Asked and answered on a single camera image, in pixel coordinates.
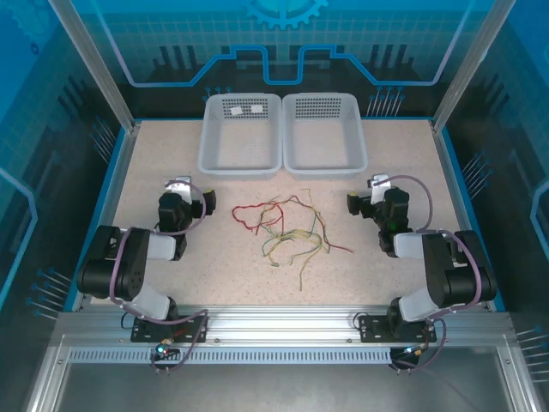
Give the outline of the white basket with stickers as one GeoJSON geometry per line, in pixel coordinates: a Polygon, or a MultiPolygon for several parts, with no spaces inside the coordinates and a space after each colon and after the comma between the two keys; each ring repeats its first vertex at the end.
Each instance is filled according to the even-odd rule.
{"type": "Polygon", "coordinates": [[[207,100],[198,155],[214,179],[271,179],[282,167],[281,98],[275,94],[217,94],[207,100]],[[252,113],[262,105],[262,113],[252,113]],[[231,114],[240,106],[243,113],[231,114]]]}

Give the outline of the plain white perforated basket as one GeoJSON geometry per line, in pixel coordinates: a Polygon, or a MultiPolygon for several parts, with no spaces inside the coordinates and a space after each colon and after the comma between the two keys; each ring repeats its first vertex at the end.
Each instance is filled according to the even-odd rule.
{"type": "Polygon", "coordinates": [[[282,99],[283,165],[296,179],[351,179],[368,167],[357,99],[346,93],[282,99]]]}

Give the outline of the aluminium front beam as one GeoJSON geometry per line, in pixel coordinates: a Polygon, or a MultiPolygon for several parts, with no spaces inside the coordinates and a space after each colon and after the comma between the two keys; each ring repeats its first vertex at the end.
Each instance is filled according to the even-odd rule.
{"type": "MultiPolygon", "coordinates": [[[[209,347],[358,346],[360,312],[383,315],[386,306],[210,306],[209,347]]],[[[61,314],[51,344],[72,347],[124,346],[130,333],[120,327],[113,305],[87,306],[61,314]]],[[[517,341],[510,315],[483,306],[444,316],[451,347],[501,347],[517,341]]]]}

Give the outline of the grey metal base panel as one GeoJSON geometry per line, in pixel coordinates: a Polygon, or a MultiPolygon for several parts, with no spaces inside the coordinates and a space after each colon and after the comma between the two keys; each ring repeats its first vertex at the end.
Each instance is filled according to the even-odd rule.
{"type": "Polygon", "coordinates": [[[516,412],[490,351],[447,348],[426,369],[378,365],[69,366],[55,412],[516,412]]]}

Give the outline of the aluminium side rail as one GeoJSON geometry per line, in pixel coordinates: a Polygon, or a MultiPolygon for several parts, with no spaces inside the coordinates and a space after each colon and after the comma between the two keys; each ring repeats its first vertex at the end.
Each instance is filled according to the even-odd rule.
{"type": "Polygon", "coordinates": [[[469,195],[462,168],[457,159],[454,144],[451,141],[446,127],[441,131],[434,131],[433,138],[437,152],[443,167],[444,177],[449,188],[450,198],[454,207],[458,227],[460,229],[473,230],[480,239],[480,245],[486,255],[488,267],[491,268],[491,261],[487,255],[486,244],[480,232],[480,226],[469,195]]]}
{"type": "Polygon", "coordinates": [[[77,280],[80,269],[84,264],[97,227],[104,224],[110,225],[114,221],[140,127],[141,123],[138,122],[132,132],[125,129],[120,130],[84,239],[81,255],[75,269],[74,281],[77,280]]]}

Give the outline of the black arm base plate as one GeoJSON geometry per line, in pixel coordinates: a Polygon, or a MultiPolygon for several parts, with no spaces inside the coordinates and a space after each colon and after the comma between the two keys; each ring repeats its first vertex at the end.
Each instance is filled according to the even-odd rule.
{"type": "Polygon", "coordinates": [[[164,325],[135,318],[131,329],[130,341],[137,343],[160,343],[168,339],[175,343],[191,343],[196,333],[199,333],[197,342],[205,342],[208,321],[205,321],[202,328],[200,328],[203,319],[203,316],[199,316],[185,323],[164,325]]]}
{"type": "Polygon", "coordinates": [[[358,317],[362,343],[434,343],[437,334],[425,321],[392,321],[387,316],[364,315],[358,317]]]}

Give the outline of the aluminium frame post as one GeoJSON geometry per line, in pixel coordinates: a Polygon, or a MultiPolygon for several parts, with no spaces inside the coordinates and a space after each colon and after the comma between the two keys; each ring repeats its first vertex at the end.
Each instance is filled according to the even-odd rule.
{"type": "Polygon", "coordinates": [[[465,58],[450,83],[432,120],[432,130],[440,134],[496,39],[516,0],[494,0],[465,58]]]}
{"type": "Polygon", "coordinates": [[[48,0],[48,3],[117,121],[132,134],[136,129],[130,108],[134,88],[127,79],[127,68],[98,0],[84,0],[84,10],[79,10],[72,0],[48,0]]]}

